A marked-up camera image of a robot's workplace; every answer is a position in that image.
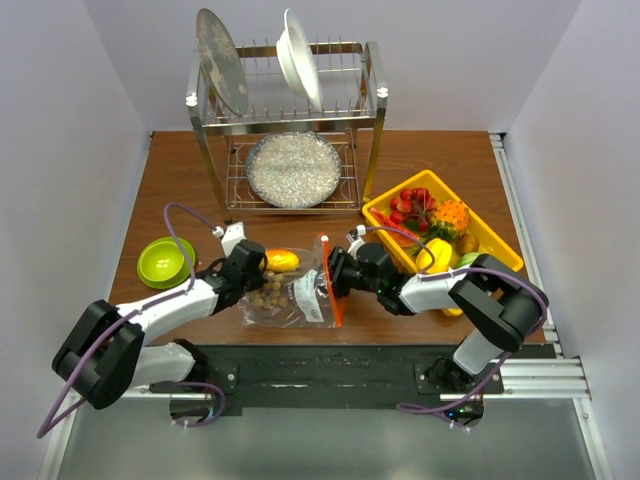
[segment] wire rack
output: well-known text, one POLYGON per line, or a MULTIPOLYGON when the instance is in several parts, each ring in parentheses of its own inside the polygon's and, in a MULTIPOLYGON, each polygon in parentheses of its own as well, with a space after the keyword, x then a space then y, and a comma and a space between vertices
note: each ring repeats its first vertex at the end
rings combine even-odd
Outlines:
MULTIPOLYGON (((356 158, 351 132, 333 132, 324 134, 340 155, 342 169, 338 187, 324 202, 311 209, 278 209, 278 213, 330 213, 331 210, 355 210, 360 206, 360 193, 356 173, 356 158)), ((275 207, 260 199, 249 185, 246 173, 246 162, 249 152, 259 141, 257 136, 234 138, 229 146, 229 162, 227 168, 227 205, 238 209, 268 209, 275 207)))
POLYGON ((187 107, 200 150, 211 178, 214 194, 229 221, 230 210, 252 209, 286 213, 336 213, 360 210, 371 192, 377 153, 386 112, 388 90, 375 42, 364 47, 357 42, 313 43, 310 45, 318 69, 323 105, 315 110, 307 99, 289 89, 268 41, 237 47, 249 90, 249 108, 239 117, 216 97, 202 75, 197 51, 187 92, 187 107), (355 156, 357 133, 374 131, 368 159, 364 195, 361 196, 355 156), (313 131, 323 134, 342 159, 338 188, 323 203, 310 209, 282 209, 262 201, 249 186, 246 159, 251 148, 265 135, 313 131), (208 136, 224 136, 227 142, 226 168, 220 168, 208 136))

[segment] clear plastic bag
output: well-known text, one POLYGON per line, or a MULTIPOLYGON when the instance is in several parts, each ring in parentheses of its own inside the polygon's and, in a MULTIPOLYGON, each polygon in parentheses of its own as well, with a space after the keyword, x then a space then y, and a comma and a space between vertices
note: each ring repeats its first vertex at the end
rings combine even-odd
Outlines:
POLYGON ((326 273, 330 253, 328 238, 320 235, 311 251, 285 250, 298 256, 298 268, 285 273, 265 271, 267 283, 238 302, 243 325, 276 328, 341 326, 343 308, 338 307, 326 273))

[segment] white bowl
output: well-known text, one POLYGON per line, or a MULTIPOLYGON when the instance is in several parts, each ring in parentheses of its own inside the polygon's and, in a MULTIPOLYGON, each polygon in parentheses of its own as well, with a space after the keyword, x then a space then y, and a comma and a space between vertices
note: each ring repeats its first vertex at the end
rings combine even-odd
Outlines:
POLYGON ((284 32, 276 42, 276 52, 291 91, 300 97, 308 97, 311 104, 321 111, 322 89, 318 70, 300 20, 290 8, 284 12, 284 32))

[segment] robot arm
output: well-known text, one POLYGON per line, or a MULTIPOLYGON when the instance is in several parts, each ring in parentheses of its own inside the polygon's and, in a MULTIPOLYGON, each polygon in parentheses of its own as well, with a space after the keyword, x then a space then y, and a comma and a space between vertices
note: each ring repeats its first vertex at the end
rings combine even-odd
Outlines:
POLYGON ((378 243, 364 243, 352 232, 349 251, 335 248, 329 269, 337 297, 354 288, 374 292, 394 315, 461 308, 476 329, 452 358, 434 365, 434 381, 463 390, 489 362, 504 351, 516 352, 535 330, 549 301, 535 285, 490 255, 470 266, 439 275, 398 271, 378 243))
POLYGON ((73 388, 94 408, 101 409, 132 386, 185 379, 204 381, 201 377, 206 375, 206 358, 200 358, 188 342, 146 345, 180 325, 235 305, 246 292, 262 286, 264 248, 232 227, 227 229, 232 238, 226 234, 227 241, 223 238, 226 258, 197 273, 192 285, 188 280, 140 302, 113 306, 99 300, 89 305, 56 354, 53 370, 68 380, 103 332, 138 312, 91 355, 73 388))

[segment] wooden tabletop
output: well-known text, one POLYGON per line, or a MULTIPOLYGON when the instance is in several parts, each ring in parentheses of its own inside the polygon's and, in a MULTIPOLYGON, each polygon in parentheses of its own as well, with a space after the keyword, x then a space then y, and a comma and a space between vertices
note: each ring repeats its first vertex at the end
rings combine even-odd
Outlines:
MULTIPOLYGON (((368 155, 368 132, 360 132, 358 141, 357 160, 362 166, 368 155)), ((373 196, 424 169, 433 170, 520 253, 486 132, 385 131, 373 196)), ((192 132, 157 132, 153 137, 111 292, 113 304, 140 300, 157 293, 138 278, 136 261, 148 243, 168 235, 162 209, 171 201, 193 207, 214 222, 224 220, 217 209, 192 132)), ((310 248, 321 231, 329 236, 332 245, 344 247, 347 246, 346 232, 364 222, 357 213, 331 216, 234 213, 234 221, 239 220, 247 224, 250 239, 265 248, 310 248)), ((195 247, 200 268, 222 256, 219 241, 198 220, 176 211, 172 222, 178 235, 195 247)), ((200 344, 456 344, 472 328, 465 317, 446 317, 439 311, 394 317, 371 294, 353 292, 348 298, 342 328, 247 328, 242 326, 241 312, 232 307, 182 326, 157 342, 186 338, 200 344)), ((538 333, 531 340, 542 342, 544 337, 538 333)))

